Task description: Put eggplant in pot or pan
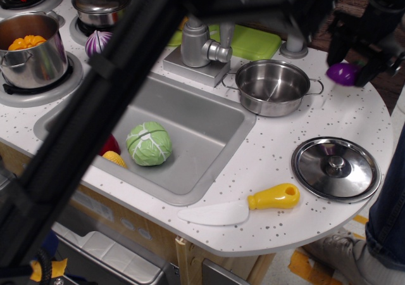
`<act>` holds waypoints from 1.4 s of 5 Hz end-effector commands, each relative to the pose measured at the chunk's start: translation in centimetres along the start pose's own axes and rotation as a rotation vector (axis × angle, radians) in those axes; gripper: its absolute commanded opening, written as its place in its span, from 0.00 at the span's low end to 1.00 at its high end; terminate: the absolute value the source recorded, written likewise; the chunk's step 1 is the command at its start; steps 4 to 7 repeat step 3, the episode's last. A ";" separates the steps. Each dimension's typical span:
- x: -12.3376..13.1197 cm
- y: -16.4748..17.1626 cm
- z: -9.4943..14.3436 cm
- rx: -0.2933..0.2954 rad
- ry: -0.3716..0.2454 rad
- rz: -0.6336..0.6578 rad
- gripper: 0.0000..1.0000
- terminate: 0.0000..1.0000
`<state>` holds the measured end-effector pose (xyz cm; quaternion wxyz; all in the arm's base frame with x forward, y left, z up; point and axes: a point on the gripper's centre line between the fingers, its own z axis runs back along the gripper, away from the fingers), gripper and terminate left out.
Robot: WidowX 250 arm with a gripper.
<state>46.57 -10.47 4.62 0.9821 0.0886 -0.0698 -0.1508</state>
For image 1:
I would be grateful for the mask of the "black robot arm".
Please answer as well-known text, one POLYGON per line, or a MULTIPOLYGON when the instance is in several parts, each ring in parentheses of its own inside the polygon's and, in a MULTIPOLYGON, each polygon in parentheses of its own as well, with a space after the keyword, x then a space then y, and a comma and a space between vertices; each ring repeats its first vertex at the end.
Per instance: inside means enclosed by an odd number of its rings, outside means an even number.
POLYGON ((1 275, 29 276, 29 262, 185 15, 247 20, 285 11, 288 2, 136 0, 23 175, 1 186, 1 275))

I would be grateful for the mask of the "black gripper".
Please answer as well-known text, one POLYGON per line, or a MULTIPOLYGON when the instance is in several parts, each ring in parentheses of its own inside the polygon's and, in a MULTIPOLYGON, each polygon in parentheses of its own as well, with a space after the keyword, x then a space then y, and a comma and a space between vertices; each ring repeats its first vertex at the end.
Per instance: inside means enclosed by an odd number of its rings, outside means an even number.
POLYGON ((394 40, 394 30, 404 16, 404 0, 368 0, 361 17, 336 11, 329 25, 331 33, 327 63, 340 63, 350 49, 367 57, 354 85, 364 87, 378 74, 395 75, 404 61, 404 49, 394 40))

